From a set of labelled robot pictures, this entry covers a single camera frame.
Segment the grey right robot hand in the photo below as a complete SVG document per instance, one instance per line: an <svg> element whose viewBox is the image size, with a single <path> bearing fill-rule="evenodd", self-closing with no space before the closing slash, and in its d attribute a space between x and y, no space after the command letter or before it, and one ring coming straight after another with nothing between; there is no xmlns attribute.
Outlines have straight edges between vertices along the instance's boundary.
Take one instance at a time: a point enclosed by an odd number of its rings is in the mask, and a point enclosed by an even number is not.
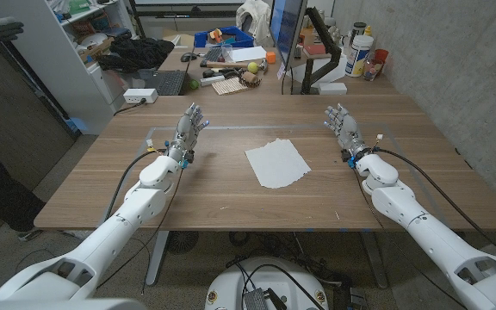
<svg viewBox="0 0 496 310"><path fill-rule="evenodd" d="M357 121L347 108L341 104L338 104L336 108L328 106L325 114L328 120L324 122L324 125L334 132L344 162L352 161L355 164L369 153L370 148L363 140Z"/></svg>

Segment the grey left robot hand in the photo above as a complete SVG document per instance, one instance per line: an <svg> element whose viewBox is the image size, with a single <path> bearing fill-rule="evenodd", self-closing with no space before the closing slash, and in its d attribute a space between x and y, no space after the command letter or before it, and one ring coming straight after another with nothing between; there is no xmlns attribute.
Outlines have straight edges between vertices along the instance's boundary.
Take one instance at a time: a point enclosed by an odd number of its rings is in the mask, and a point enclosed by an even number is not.
<svg viewBox="0 0 496 310"><path fill-rule="evenodd" d="M200 131L209 125L209 121L202 119L201 107L193 102L177 123L168 148L168 157L181 162L187 152L194 150Z"/></svg>

